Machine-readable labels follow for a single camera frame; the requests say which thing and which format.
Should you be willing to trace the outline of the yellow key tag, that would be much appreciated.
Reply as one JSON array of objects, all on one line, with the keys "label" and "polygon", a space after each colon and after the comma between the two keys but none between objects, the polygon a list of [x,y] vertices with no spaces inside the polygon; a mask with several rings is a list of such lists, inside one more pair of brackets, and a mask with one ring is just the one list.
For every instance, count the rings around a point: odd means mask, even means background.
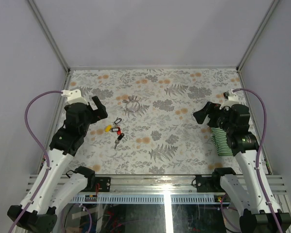
[{"label": "yellow key tag", "polygon": [[109,132],[109,131],[111,130],[111,128],[112,128],[112,125],[108,125],[108,126],[105,128],[105,132],[106,132],[106,133]]}]

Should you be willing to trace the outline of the black key tag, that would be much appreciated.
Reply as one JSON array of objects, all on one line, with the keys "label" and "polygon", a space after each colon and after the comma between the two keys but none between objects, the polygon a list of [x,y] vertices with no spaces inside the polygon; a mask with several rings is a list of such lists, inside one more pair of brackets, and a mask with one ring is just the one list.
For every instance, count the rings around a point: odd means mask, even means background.
[{"label": "black key tag", "polygon": [[118,125],[121,121],[122,121],[122,118],[117,118],[117,119],[114,121],[114,124],[115,124],[115,125]]}]

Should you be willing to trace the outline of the red key tag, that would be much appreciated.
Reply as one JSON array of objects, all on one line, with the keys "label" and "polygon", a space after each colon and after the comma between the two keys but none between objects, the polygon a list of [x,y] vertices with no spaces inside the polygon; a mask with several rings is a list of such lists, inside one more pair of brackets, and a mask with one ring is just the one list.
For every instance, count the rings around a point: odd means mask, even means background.
[{"label": "red key tag", "polygon": [[113,132],[113,133],[117,133],[117,135],[120,135],[121,134],[120,127],[111,128],[110,131]]}]

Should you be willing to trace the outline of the silver keyring with keys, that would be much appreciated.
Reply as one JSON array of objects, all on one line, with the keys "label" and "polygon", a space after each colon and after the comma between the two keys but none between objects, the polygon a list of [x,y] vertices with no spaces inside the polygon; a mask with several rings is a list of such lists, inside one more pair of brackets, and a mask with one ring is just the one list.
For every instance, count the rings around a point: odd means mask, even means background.
[{"label": "silver keyring with keys", "polygon": [[124,109],[130,113],[136,113],[141,108],[140,100],[141,98],[138,96],[129,96],[128,100],[123,100],[124,105],[121,107],[121,109]]}]

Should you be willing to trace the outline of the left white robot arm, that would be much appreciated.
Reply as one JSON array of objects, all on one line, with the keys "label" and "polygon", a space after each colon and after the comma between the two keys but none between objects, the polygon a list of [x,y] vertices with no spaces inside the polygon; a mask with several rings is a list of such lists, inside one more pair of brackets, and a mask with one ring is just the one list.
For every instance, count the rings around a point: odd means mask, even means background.
[{"label": "left white robot arm", "polygon": [[20,204],[9,207],[7,215],[13,221],[12,229],[18,226],[33,233],[50,233],[74,196],[96,188],[95,171],[79,166],[72,171],[68,182],[55,189],[84,143],[89,126],[108,117],[99,98],[93,96],[92,100],[97,107],[95,110],[83,98],[68,100],[66,119],[53,136],[50,149],[44,151],[46,161],[35,183]]}]

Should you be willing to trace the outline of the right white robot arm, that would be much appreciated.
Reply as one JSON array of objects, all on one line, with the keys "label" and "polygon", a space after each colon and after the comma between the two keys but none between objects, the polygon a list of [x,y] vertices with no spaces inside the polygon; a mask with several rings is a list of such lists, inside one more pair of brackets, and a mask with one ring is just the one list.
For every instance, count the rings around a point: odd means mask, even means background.
[{"label": "right white robot arm", "polygon": [[242,233],[285,233],[291,225],[290,213],[284,213],[268,183],[259,157],[257,138],[249,131],[250,113],[245,105],[235,103],[222,107],[207,102],[193,113],[197,123],[209,119],[208,126],[226,133],[227,144],[241,168],[245,187],[230,167],[217,168],[211,185],[225,191],[240,216]]}]

